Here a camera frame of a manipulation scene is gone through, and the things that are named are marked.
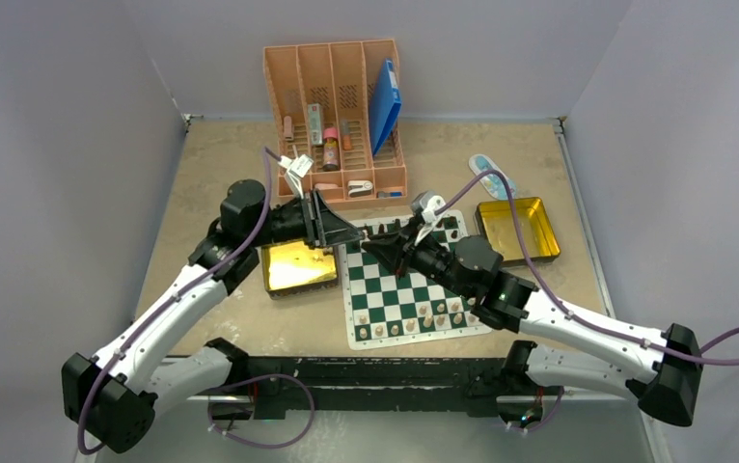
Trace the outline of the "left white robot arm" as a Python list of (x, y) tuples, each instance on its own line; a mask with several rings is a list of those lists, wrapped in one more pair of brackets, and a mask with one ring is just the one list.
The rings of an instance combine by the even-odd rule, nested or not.
[(133, 448), (178, 395), (214, 386), (234, 395), (245, 388), (247, 355), (226, 341), (170, 368), (161, 363), (259, 266), (261, 247), (301, 241), (310, 249), (335, 248), (364, 236), (317, 191), (276, 207), (270, 193), (254, 179), (233, 183), (205, 238), (153, 306), (97, 353), (74, 353), (64, 362), (64, 411), (77, 425), (80, 454)]

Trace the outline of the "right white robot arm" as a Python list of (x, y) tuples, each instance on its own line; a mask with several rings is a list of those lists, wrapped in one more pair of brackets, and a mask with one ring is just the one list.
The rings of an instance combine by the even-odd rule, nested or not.
[(575, 347), (574, 361), (554, 359), (539, 345), (520, 342), (502, 367), (516, 393), (531, 386), (576, 388), (634, 399), (648, 416), (688, 427), (694, 421), (703, 373), (693, 330), (626, 324), (601, 313), (567, 306), (502, 267), (503, 258), (481, 236), (447, 248), (435, 237), (416, 239), (416, 222), (377, 233), (361, 248), (400, 277), (414, 270), (470, 303), (472, 314), (494, 330), (523, 333)]

